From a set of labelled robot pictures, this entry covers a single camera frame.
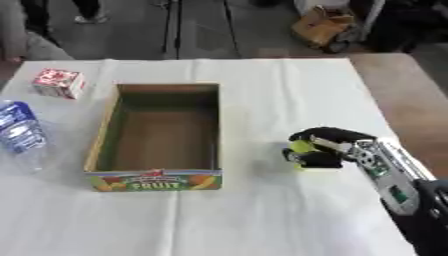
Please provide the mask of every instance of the shoe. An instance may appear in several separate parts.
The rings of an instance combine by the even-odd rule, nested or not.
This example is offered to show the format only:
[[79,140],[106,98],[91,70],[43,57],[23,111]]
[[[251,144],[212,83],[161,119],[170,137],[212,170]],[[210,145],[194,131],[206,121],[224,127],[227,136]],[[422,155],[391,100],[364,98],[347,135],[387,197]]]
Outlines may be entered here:
[[109,18],[105,13],[98,13],[95,17],[91,19],[84,18],[83,16],[76,16],[75,23],[78,24],[101,24],[108,20]]

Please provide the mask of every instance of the white tablecloth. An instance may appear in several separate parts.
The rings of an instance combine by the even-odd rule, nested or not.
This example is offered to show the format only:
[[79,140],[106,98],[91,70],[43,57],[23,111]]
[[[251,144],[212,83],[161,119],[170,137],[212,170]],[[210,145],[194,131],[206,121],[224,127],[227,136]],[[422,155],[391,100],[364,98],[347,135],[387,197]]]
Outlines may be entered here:
[[[84,96],[35,94],[48,67],[84,73]],[[93,191],[82,165],[112,86],[197,81],[221,84],[224,188]],[[413,255],[356,166],[298,173],[281,156],[290,134],[314,126],[394,136],[348,60],[28,62],[1,98],[69,135],[45,172],[0,163],[0,255]]]

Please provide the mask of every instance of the small carton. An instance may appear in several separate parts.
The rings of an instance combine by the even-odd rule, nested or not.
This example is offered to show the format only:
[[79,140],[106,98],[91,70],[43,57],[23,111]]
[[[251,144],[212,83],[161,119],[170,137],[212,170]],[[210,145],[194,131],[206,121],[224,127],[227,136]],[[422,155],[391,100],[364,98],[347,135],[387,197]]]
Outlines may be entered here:
[[98,191],[221,188],[217,84],[118,85],[84,172]]
[[78,99],[85,79],[79,72],[47,68],[34,79],[33,86],[42,95]]

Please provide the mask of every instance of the fruit box label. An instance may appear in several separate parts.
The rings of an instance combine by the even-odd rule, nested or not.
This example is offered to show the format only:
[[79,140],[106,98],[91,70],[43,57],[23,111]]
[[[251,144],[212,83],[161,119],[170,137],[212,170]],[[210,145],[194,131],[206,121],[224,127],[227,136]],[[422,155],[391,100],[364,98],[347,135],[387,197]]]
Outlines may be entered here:
[[175,191],[175,190],[215,190],[221,188],[220,172],[208,171],[188,174],[174,172],[166,175],[163,171],[136,172],[101,172],[91,173],[92,185],[101,192],[130,191]]

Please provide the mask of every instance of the person's leg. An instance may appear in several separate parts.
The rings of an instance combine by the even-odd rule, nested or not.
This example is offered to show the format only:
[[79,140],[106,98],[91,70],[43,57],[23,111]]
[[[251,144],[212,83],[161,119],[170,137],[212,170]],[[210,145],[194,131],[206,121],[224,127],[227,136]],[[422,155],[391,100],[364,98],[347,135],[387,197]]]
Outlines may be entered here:
[[78,7],[79,13],[86,19],[93,19],[100,11],[98,0],[73,0]]
[[26,29],[36,32],[53,44],[60,46],[49,30],[48,0],[20,0],[26,15]]

